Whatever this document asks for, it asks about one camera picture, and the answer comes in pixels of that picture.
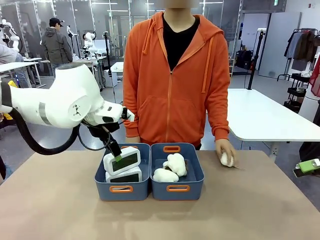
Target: white stuffed toy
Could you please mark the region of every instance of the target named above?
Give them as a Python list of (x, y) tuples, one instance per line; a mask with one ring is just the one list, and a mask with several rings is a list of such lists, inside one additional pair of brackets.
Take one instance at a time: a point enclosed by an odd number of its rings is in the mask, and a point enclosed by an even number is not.
[(231, 162), (230, 162), (230, 164), (228, 164), (228, 155), (227, 155), (226, 152), (224, 152), (222, 154), (220, 162), (221, 162), (222, 165), (227, 166), (229, 168), (232, 168), (234, 166), (234, 164), (235, 164), (233, 157), (231, 157)]
[(170, 170), (158, 168), (154, 171), (153, 180), (160, 183), (176, 183), (179, 177)]
[(170, 154), (167, 157), (167, 166), (179, 177), (187, 175), (185, 158), (180, 153)]

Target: beige tabletop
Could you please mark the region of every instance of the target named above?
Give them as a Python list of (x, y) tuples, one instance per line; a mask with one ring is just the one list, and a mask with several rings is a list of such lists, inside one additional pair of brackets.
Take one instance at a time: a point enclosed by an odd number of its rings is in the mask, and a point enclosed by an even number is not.
[(318, 240), (320, 213), (261, 151), (240, 167), (198, 156), (198, 201), (103, 202), (94, 181), (102, 152), (34, 154), (0, 186), (1, 240)]

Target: black pole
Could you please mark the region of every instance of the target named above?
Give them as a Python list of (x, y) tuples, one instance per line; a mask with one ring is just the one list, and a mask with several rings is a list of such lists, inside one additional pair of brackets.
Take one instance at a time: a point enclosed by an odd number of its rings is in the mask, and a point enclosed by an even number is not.
[(75, 54), (76, 52), (75, 52), (74, 40), (72, 39), (72, 36), (70, 37), (70, 39), (71, 39), (72, 51)]
[(110, 65), (110, 57), (109, 57), (109, 48), (108, 48), (108, 36), (107, 36), (107, 32), (103, 33), (104, 36), (104, 41), (105, 41), (105, 49), (106, 49), (106, 59), (108, 61), (108, 74), (109, 77), (112, 78), (112, 72), (111, 72), (111, 65)]
[(250, 76), (250, 80), (249, 80), (249, 86), (248, 86), (248, 90), (251, 90), (251, 86), (252, 86), (252, 82), (254, 80), (254, 76), (255, 76), (255, 71), (256, 71), (256, 66), (257, 66), (257, 61), (258, 61), (258, 58), (259, 58), (259, 52), (260, 52), (260, 47), (261, 47), (261, 43), (262, 43), (262, 39), (264, 38), (264, 31), (261, 31), (260, 32), (260, 35), (259, 35), (259, 42), (258, 42), (258, 46), (256, 48), (256, 53), (255, 53), (255, 56), (254, 56), (254, 60), (253, 60), (253, 69), (251, 71), (251, 76)]
[(78, 35), (75, 35), (75, 41), (76, 41), (76, 46), (77, 46), (77, 48), (78, 48), (79, 58), (81, 59), (80, 49), (79, 49), (79, 43), (78, 43)]

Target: wrist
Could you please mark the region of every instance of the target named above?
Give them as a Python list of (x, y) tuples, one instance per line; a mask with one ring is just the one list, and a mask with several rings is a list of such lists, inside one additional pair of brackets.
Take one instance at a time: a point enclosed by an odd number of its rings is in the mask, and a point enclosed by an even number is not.
[(229, 135), (229, 131), (227, 131), (224, 128), (218, 128), (214, 131), (215, 141), (220, 140), (220, 139), (229, 140), (228, 135)]

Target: hood drawstring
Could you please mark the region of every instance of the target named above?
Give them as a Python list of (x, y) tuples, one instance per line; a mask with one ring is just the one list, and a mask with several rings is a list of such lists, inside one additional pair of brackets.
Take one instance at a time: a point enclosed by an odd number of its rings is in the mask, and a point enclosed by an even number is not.
[(210, 62), (210, 55), (212, 51), (212, 43), (214, 41), (214, 37), (210, 39), (209, 43), (209, 50), (208, 55), (206, 57), (206, 64), (205, 64), (205, 71), (204, 71), (204, 79), (203, 79), (203, 85), (202, 85), (202, 91), (201, 93), (204, 94), (206, 92), (206, 83), (207, 83), (207, 76), (208, 76), (208, 68), (209, 68), (209, 62)]
[(152, 21), (151, 26), (148, 28), (148, 32), (146, 34), (146, 38), (145, 38), (145, 41), (144, 41), (145, 47), (144, 47), (144, 50), (142, 51), (142, 53), (145, 54), (145, 55), (148, 53), (148, 47), (149, 47), (149, 44), (150, 44), (151, 33), (152, 33), (152, 30), (153, 30), (155, 25), (156, 25), (156, 22)]

